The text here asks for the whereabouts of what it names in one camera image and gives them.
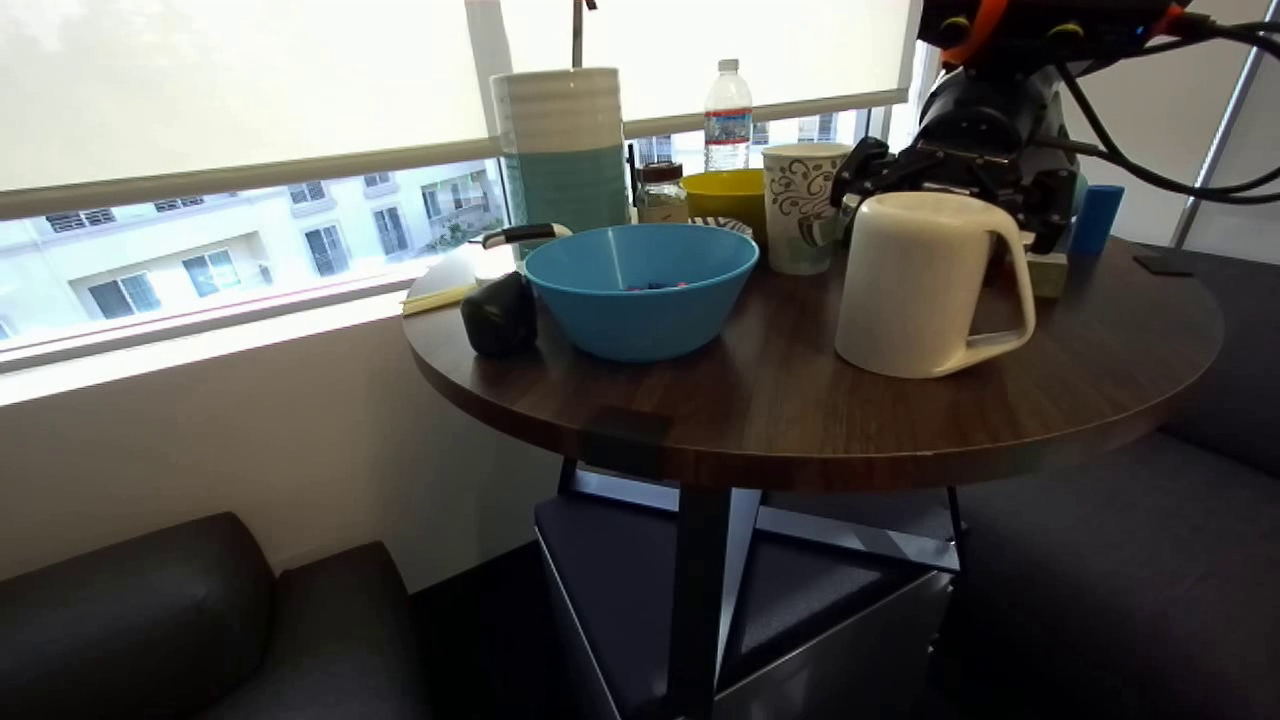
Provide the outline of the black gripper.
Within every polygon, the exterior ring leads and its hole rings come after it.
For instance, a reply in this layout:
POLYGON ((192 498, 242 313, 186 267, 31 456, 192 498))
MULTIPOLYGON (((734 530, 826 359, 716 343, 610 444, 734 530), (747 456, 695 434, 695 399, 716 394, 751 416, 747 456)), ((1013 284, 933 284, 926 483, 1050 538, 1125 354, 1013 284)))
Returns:
POLYGON ((892 150, 864 136, 832 179, 832 202, 880 192, 966 192, 1006 206, 1031 250, 1056 250, 1077 221, 1079 162, 1067 147, 1056 72, 958 67, 920 110, 917 136, 892 150))

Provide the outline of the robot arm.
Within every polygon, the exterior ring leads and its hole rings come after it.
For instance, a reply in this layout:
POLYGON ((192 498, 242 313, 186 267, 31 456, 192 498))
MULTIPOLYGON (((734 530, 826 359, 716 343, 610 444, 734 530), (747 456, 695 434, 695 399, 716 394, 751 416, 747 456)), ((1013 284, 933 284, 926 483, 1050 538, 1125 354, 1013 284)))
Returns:
POLYGON ((1006 206, 1031 250, 1056 250, 1079 185, 1059 81, 1188 26, 1188 0, 926 0, 917 37, 942 53, 942 81, 920 127, 899 150, 864 136, 832 179, 832 202, 966 192, 1006 206))

